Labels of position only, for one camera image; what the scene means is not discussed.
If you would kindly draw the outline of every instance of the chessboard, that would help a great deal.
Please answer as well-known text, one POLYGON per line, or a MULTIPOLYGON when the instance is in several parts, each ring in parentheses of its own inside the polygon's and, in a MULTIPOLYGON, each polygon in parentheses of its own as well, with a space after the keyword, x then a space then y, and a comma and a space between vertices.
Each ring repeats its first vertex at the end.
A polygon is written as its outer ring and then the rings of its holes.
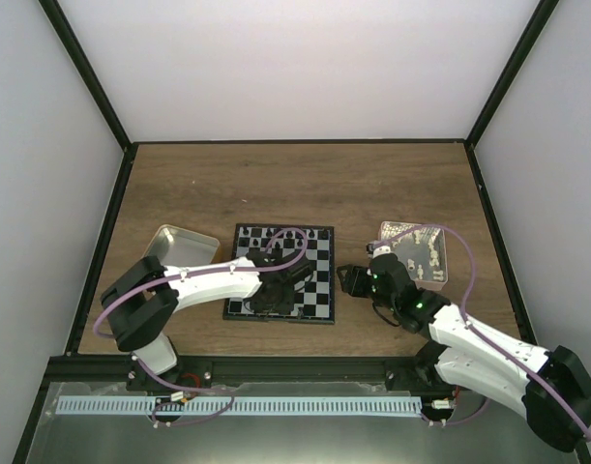
MULTIPOLYGON (((233 242, 232 259, 245 256, 253 249, 264 250, 271 237, 281 229, 296 227, 308 237, 306 257, 313 273, 306 281, 295 284, 293 309, 289 314, 254 314, 248 302, 229 299, 224 302, 224 319, 246 321, 288 321, 302 323, 334 323, 334 227, 310 225, 237 224, 233 242)), ((293 234, 276 239, 274 253, 288 256, 302 249, 303 241, 293 234)))

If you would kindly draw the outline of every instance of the wooden table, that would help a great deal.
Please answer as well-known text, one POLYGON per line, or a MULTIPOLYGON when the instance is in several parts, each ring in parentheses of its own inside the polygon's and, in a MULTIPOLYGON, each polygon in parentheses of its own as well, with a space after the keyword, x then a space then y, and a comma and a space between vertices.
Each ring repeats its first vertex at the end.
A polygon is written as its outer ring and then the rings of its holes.
MULTIPOLYGON (((383 220, 435 222, 471 245, 478 279, 468 310, 518 335, 478 192, 460 144, 142 145, 103 265, 80 353, 118 353, 91 333, 97 297, 143 254, 156 230, 172 224, 218 238, 230 259, 237 222, 333 225, 336 266, 366 265, 365 245, 383 220)), ((450 281, 459 301, 467 255, 446 238, 450 281)), ((181 354, 410 356, 424 339, 381 321, 370 301, 336 282, 336 324, 222 320, 223 302, 175 314, 165 332, 181 354)))

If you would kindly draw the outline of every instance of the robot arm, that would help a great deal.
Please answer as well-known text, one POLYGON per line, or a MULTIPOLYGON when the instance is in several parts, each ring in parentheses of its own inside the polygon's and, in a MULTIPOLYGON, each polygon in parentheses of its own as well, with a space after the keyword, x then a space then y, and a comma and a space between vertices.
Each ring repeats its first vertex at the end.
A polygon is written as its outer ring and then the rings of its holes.
POLYGON ((228 263, 194 268, 162 266, 155 256, 142 258, 102 294, 104 308, 142 284, 165 277, 173 279, 156 285, 151 293, 134 295, 107 316, 117 347, 122 352, 133 352, 152 372, 161 375, 177 365, 177 354, 163 327, 179 310, 213 300, 240 298, 247 300, 257 314, 290 311, 294 285, 312 273, 310 261, 302 257, 279 271, 261 273, 259 269, 288 263, 294 255, 272 257, 251 251, 228 263))
POLYGON ((389 249, 375 253, 368 268, 349 265, 338 272, 342 291, 390 308, 404 329, 429 340, 422 350, 426 355, 421 359, 427 365, 421 372, 433 379, 425 380, 459 385, 508 406, 558 450, 572 451, 583 439, 560 402, 478 334, 537 373, 589 426, 591 378, 575 353, 562 346, 550 352, 516 340, 471 316, 465 323, 457 305, 418 289, 389 249))

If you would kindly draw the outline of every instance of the metal tray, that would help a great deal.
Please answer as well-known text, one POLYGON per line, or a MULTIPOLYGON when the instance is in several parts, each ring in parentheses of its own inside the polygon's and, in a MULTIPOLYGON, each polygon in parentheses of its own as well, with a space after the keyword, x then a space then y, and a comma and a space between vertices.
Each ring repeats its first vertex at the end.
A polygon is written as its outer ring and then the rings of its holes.
POLYGON ((204 266, 221 260, 220 241, 213 237, 163 225, 151 240, 144 255, 155 255, 164 266, 204 266))

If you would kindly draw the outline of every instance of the purple wire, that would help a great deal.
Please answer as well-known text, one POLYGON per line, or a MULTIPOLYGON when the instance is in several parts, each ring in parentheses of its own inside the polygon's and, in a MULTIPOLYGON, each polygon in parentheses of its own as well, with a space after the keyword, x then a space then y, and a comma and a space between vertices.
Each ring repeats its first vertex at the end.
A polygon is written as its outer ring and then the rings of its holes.
MULTIPOLYGON (((306 233, 303 230, 298 229, 297 227, 287 227, 285 229, 282 229, 280 232, 278 232, 276 235, 274 235, 274 237, 272 237, 272 239, 269 241, 269 244, 267 244, 265 249, 268 250, 270 248, 270 246, 276 241, 276 239, 279 238, 281 235, 283 235, 286 232, 294 232, 296 234, 301 235, 304 239, 302 249, 300 250, 299 254, 295 258, 290 260, 288 263, 278 264, 278 266, 268 266, 266 268, 235 268, 233 270, 233 272, 235 272, 235 273, 271 273, 271 272, 281 271, 282 269, 289 268, 289 267, 293 266, 295 263, 297 263, 300 259, 302 259, 302 257, 304 257, 304 255, 306 254, 306 249, 308 248, 308 237, 306 236, 306 233)), ((197 271, 189 271, 186 274, 185 278, 207 276, 210 274, 230 273, 230 272, 231 272, 230 267, 226 267, 226 266, 223 268, 201 269, 201 270, 197 270, 197 271)), ((114 311, 117 307, 119 307, 124 302, 129 300, 131 297, 134 297, 134 296, 138 295, 139 293, 144 292, 145 290, 149 290, 150 288, 157 287, 158 285, 168 283, 172 280, 180 280, 180 279, 181 279, 180 275, 169 275, 168 277, 157 278, 157 279, 152 280, 150 282, 139 285, 139 286, 133 288, 132 290, 130 290, 128 293, 120 296, 114 302, 112 302, 112 304, 110 304, 106 309, 104 309, 102 314, 99 315, 99 317, 95 321, 95 324, 93 325, 93 334, 100 336, 101 338, 114 338, 114 335, 112 335, 110 333, 100 332, 100 325, 103 323, 105 318, 108 317, 108 315, 112 311, 114 311)))
MULTIPOLYGON (((301 235, 302 238, 304 239, 304 242, 302 244, 302 249, 300 250, 299 254, 295 258, 293 258, 292 260, 290 260, 287 263, 279 264, 278 266, 268 266, 265 268, 249 268, 249 267, 235 268, 234 270, 232 270, 232 272, 236 272, 236 273, 271 273, 271 272, 281 271, 282 269, 289 268, 290 266, 297 263, 300 259, 302 259, 302 257, 304 257, 304 255, 306 254, 306 249, 308 248, 308 237, 307 237, 306 233, 303 230, 298 229, 297 227, 286 227, 286 228, 282 229, 281 231, 279 231, 278 233, 276 233, 276 235, 274 235, 274 237, 272 237, 272 239, 269 241, 269 243, 265 247, 265 251, 269 250, 271 248, 271 246, 274 244, 274 242, 280 236, 284 235, 286 232, 294 232, 296 234, 301 235)), ((202 269, 202 270, 198 270, 198 271, 189 271, 185 275, 185 278, 196 277, 196 276, 207 276, 210 274, 230 273, 230 272, 231 272, 230 267, 209 268, 209 269, 202 269)), ((102 338, 114 338, 114 335, 112 335, 110 333, 100 332, 100 325, 103 323, 105 318, 108 317, 108 315, 112 311, 114 311, 117 307, 119 307, 124 302, 129 300, 131 297, 134 297, 135 295, 138 295, 139 293, 142 293, 145 290, 148 290, 153 287, 157 287, 158 285, 168 283, 172 280, 179 280, 179 279, 181 279, 180 275, 169 275, 168 277, 157 278, 157 279, 152 280, 150 282, 139 285, 139 286, 135 287, 134 289, 130 290, 128 293, 120 296, 114 302, 112 302, 112 304, 110 304, 106 309, 104 309, 102 314, 100 314, 100 316, 97 318, 97 320, 95 321, 95 324, 93 325, 93 334, 100 336, 102 338)), ((196 393, 224 392, 224 390, 222 390, 222 389, 199 389, 196 387, 186 387, 183 385, 172 384, 170 382, 165 381, 162 377, 160 377, 155 372, 153 372, 149 368, 149 366, 147 364, 145 364, 141 359, 137 359, 137 362, 140 365, 140 367, 142 367, 144 369, 144 371, 147 373, 147 375, 149 377, 151 377, 153 380, 155 380, 159 384, 161 384, 169 389, 173 389, 173 390, 176 390, 179 392, 196 392, 196 393)), ((213 414, 210 414, 209 416, 206 416, 204 418, 198 419, 198 420, 186 420, 184 422, 177 421, 177 422, 174 422, 172 425, 175 425, 175 426, 191 425, 194 423, 202 423, 205 421, 210 421, 211 419, 215 419, 216 417, 218 417, 219 415, 221 415, 225 411, 228 411, 232 407, 234 402, 235 402, 235 396, 231 395, 229 403, 226 406, 224 406, 222 409, 220 409, 219 411, 217 411, 213 414)), ((153 410, 153 413, 151 414, 151 418, 154 423, 157 423, 156 413, 167 404, 176 404, 176 403, 167 402, 167 403, 164 403, 164 405, 157 406, 153 410)))
POLYGON ((446 422, 445 425, 443 425, 442 422, 435 422, 433 420, 430 420, 424 414, 421 414, 420 416, 422 417, 422 421, 426 421, 428 423, 432 422, 433 425, 441 425, 443 427, 449 427, 452 425, 463 425, 464 423, 468 423, 469 421, 472 421, 472 420, 476 419, 477 417, 481 416, 484 413, 484 411, 486 411, 488 409, 489 405, 490 405, 490 398, 487 398, 487 399, 485 399, 485 402, 482 403, 482 405, 471 416, 467 416, 466 418, 461 419, 461 420, 454 420, 452 422, 446 422))
POLYGON ((467 289, 465 290, 465 293, 462 296, 462 300, 460 301, 460 306, 458 307, 458 310, 460 312, 460 317, 464 321, 465 326, 471 332, 473 332, 477 337, 479 337, 484 343, 486 343, 488 346, 490 346, 492 349, 494 349, 497 353, 502 354, 506 359, 508 359, 508 361, 510 361, 511 363, 516 365, 519 369, 521 369, 529 377, 531 377, 534 381, 536 381, 545 390, 545 392, 550 394, 551 397, 555 401, 557 401, 557 403, 562 407, 562 409, 566 412, 566 414, 568 414, 568 416, 570 416, 571 419, 576 423, 576 425, 581 430, 583 435, 585 435, 585 441, 591 442, 591 432, 590 432, 589 428, 587 427, 587 425, 585 425, 585 423, 581 420, 581 418, 573 410, 573 408, 566 402, 566 400, 564 398, 562 398, 562 396, 551 385, 549 385, 547 383, 547 381, 545 379, 543 379, 540 375, 538 375, 537 372, 534 372, 532 369, 530 369, 528 366, 526 366, 525 364, 520 362, 512 354, 510 354, 508 351, 506 351, 504 348, 502 348, 497 343, 495 343, 493 340, 491 340, 486 335, 484 335, 482 332, 480 332, 477 328, 475 328, 473 326, 473 324, 467 323, 469 316, 467 314, 466 305, 467 305, 467 299, 469 298, 469 295, 471 294, 471 291, 473 290, 474 283, 476 281, 476 260, 473 257, 473 253, 471 251, 471 248, 469 247, 467 242, 458 234, 457 231, 455 231, 454 229, 451 229, 450 227, 446 227, 445 225, 440 225, 440 224, 415 225, 413 227, 408 228, 407 230, 403 230, 402 232, 398 233, 394 237, 390 237, 389 239, 385 239, 385 240, 381 240, 381 241, 377 242, 374 245, 374 248, 377 249, 379 247, 383 247, 386 245, 389 246, 390 243, 393 242, 394 240, 399 239, 400 237, 404 237, 405 235, 410 234, 414 230, 425 229, 428 227, 434 227, 437 229, 441 229, 441 230, 449 232, 451 235, 455 236, 458 239, 458 241, 462 243, 464 248, 467 250, 467 254, 469 255, 469 262, 471 263, 471 277, 469 278, 469 285, 467 285, 467 289))
MULTIPOLYGON (((228 402, 228 404, 226 406, 224 406, 223 408, 221 408, 219 411, 216 411, 215 413, 211 413, 207 416, 203 416, 200 419, 193 419, 193 420, 178 420, 176 422, 171 422, 170 426, 172 427, 180 427, 182 425, 193 425, 195 423, 203 423, 206 421, 211 421, 215 418, 217 418, 218 416, 221 416, 222 414, 224 414, 226 411, 228 411, 230 408, 233 407, 233 403, 235 402, 235 397, 231 396, 230 397, 230 401, 228 402)), ((166 406, 169 405, 177 405, 179 406, 179 403, 175 403, 174 401, 168 401, 162 404, 158 404, 155 409, 153 410, 153 412, 151 413, 151 420, 153 421, 153 423, 160 423, 158 421, 158 418, 156 416, 156 414, 159 412, 160 409, 165 408, 166 406)))

